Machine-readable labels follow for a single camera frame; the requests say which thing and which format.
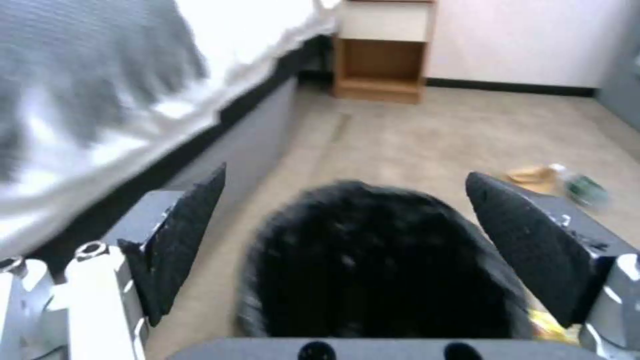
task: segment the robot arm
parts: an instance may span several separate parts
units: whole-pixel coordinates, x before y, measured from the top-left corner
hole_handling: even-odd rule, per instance
[[[219,183],[199,189],[209,194],[207,199],[217,202]],[[181,214],[180,208],[194,206],[180,201],[193,199],[193,194],[164,194],[163,204],[168,204],[169,212],[164,205],[157,205],[158,197],[143,198],[104,241],[78,248],[65,271],[65,284],[54,284],[41,261],[2,261],[3,358],[144,359],[149,319],[154,316],[157,323],[170,310],[186,274],[177,281],[177,287],[158,288],[150,274],[131,271],[131,264],[140,269],[141,259],[124,255],[115,241],[128,238],[140,245],[140,254],[148,261],[142,264],[143,270],[166,270],[158,264],[177,260],[168,259],[175,254],[158,252],[159,244],[162,249],[167,246],[157,243],[162,237],[156,235],[163,229],[165,236],[171,235],[166,229],[168,224],[176,224],[172,213]],[[195,198],[203,199],[202,192],[195,194]],[[523,282],[561,324],[584,324],[579,336],[583,348],[517,340],[226,339],[189,347],[174,358],[640,358],[640,265],[636,249],[558,198],[529,193],[476,173],[467,179],[467,194],[482,227]],[[197,217],[205,219],[199,220],[205,222],[204,226],[212,210],[208,207],[206,216]],[[198,238],[193,242],[197,251],[202,234],[193,236]],[[153,256],[162,258],[154,262]],[[190,267],[194,258],[192,252],[182,261]],[[151,286],[141,287],[142,282]],[[139,292],[141,288],[145,288],[144,293]],[[155,315],[150,316],[149,309],[155,309]]]

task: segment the black baseboard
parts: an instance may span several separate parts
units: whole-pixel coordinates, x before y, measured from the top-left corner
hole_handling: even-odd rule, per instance
[[[298,79],[302,82],[314,81],[322,83],[333,82],[333,73],[327,71],[303,70],[298,74]],[[493,81],[471,81],[456,79],[428,78],[425,85],[437,88],[459,88],[475,89],[502,92],[520,92],[527,94],[562,95],[593,97],[596,89],[579,88],[574,86],[554,86],[516,83],[495,83]]]
[[[596,89],[594,88],[579,88],[574,86],[494,83],[493,81],[471,81],[471,80],[455,80],[455,79],[440,79],[440,78],[428,78],[426,80],[426,84],[428,86],[433,86],[438,88],[476,89],[476,90],[504,91],[504,92],[522,92],[522,93],[528,93],[528,94],[581,96],[581,97],[593,97],[596,92]]]

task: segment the wooden cabinet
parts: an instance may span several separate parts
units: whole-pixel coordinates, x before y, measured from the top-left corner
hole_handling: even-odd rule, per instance
[[[418,103],[434,1],[346,1],[335,38],[337,97]]]

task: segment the black furry object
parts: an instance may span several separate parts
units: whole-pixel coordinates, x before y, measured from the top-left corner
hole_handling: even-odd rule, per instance
[[[447,204],[347,181],[262,226],[237,320],[249,336],[530,338],[526,305],[512,269]]]

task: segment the hole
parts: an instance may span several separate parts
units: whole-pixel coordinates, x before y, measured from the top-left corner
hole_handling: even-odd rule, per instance
[[[312,341],[300,349],[298,360],[336,360],[336,357],[331,345],[322,341]]]
[[[482,360],[471,345],[465,343],[451,343],[444,348],[445,360]]]
[[[7,266],[11,266],[13,265],[14,262],[15,262],[14,258],[2,259],[0,260],[0,268],[6,268]]]
[[[85,254],[91,254],[92,252],[98,251],[99,248],[100,248],[100,244],[90,243],[84,247],[83,252]]]

